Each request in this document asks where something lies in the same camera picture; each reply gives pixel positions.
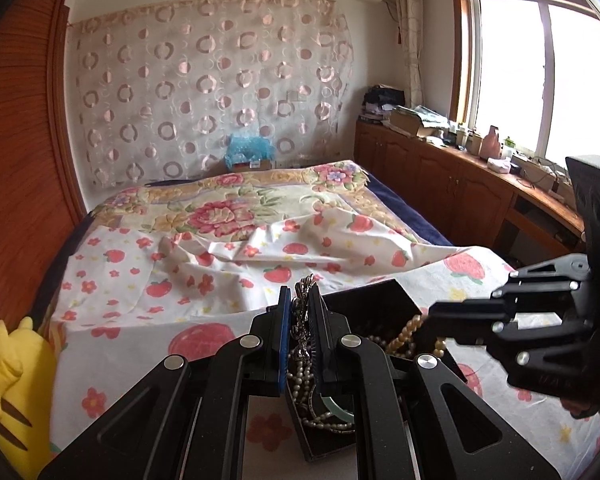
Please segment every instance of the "cabinet door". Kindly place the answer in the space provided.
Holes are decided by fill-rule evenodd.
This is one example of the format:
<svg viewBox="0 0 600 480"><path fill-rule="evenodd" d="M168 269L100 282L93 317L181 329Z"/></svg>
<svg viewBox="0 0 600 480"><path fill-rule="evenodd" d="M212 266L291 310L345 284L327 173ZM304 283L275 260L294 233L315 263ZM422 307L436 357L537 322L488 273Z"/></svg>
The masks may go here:
<svg viewBox="0 0 600 480"><path fill-rule="evenodd" d="M418 157L413 150L414 142L390 132L384 142L381 161L382 182L410 205L413 203L418 164Z"/></svg>
<svg viewBox="0 0 600 480"><path fill-rule="evenodd" d="M412 207L447 235L458 162L432 146L420 146L417 150L420 163L416 168Z"/></svg>
<svg viewBox="0 0 600 480"><path fill-rule="evenodd" d="M513 191L487 170L463 168L454 189L450 241L492 247L512 196Z"/></svg>
<svg viewBox="0 0 600 480"><path fill-rule="evenodd" d="M357 164L367 171L373 172L376 162L376 147L378 139L376 135L367 130L363 125L356 127L356 145L353 158Z"/></svg>

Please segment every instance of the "window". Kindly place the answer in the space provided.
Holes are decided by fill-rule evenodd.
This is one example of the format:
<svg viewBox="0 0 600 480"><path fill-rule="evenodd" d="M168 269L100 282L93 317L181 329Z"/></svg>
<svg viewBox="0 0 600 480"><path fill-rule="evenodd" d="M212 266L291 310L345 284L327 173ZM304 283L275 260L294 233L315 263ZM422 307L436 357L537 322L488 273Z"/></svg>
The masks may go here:
<svg viewBox="0 0 600 480"><path fill-rule="evenodd" d="M465 0L465 118L565 167L600 155L600 21L584 0Z"/></svg>

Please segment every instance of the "wooden door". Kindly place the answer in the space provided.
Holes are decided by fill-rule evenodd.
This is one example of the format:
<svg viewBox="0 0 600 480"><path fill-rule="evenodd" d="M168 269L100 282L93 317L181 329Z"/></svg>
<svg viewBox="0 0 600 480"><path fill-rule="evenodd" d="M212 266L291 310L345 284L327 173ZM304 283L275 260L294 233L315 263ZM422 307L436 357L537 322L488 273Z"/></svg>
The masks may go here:
<svg viewBox="0 0 600 480"><path fill-rule="evenodd" d="M493 247L512 197L513 190L487 170L462 164L449 240L457 246Z"/></svg>
<svg viewBox="0 0 600 480"><path fill-rule="evenodd" d="M13 0L0 19L0 318L10 330L82 217L58 146L62 1Z"/></svg>
<svg viewBox="0 0 600 480"><path fill-rule="evenodd" d="M411 205L419 161L413 149L416 141L388 130L381 142L382 182Z"/></svg>
<svg viewBox="0 0 600 480"><path fill-rule="evenodd" d="M366 124L356 125L356 144L353 159L365 170L374 172L376 163L376 149L378 148L378 136L373 133Z"/></svg>
<svg viewBox="0 0 600 480"><path fill-rule="evenodd" d="M416 168L411 205L438 231L447 235L458 162L433 146L423 144L416 151L420 162Z"/></svg>

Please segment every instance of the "window pane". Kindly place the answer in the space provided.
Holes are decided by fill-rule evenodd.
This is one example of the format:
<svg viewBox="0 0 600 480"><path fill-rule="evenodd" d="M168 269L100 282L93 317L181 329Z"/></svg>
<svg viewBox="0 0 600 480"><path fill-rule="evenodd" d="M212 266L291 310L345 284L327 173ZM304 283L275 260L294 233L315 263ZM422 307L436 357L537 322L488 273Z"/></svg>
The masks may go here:
<svg viewBox="0 0 600 480"><path fill-rule="evenodd" d="M546 158L600 155L600 22L549 6L555 52L554 115Z"/></svg>
<svg viewBox="0 0 600 480"><path fill-rule="evenodd" d="M535 2L481 0L482 73L475 125L536 149L544 88L544 31Z"/></svg>

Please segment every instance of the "yellow plush toy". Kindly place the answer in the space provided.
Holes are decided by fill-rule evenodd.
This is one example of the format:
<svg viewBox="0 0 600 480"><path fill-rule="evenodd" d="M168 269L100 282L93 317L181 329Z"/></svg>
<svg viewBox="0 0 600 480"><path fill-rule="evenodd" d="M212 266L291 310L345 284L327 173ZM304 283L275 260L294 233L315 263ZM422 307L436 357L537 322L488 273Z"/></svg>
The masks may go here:
<svg viewBox="0 0 600 480"><path fill-rule="evenodd" d="M10 334L0 321L0 450L25 480L35 480L51 460L49 418L55 374L51 346L33 331L30 317Z"/></svg>

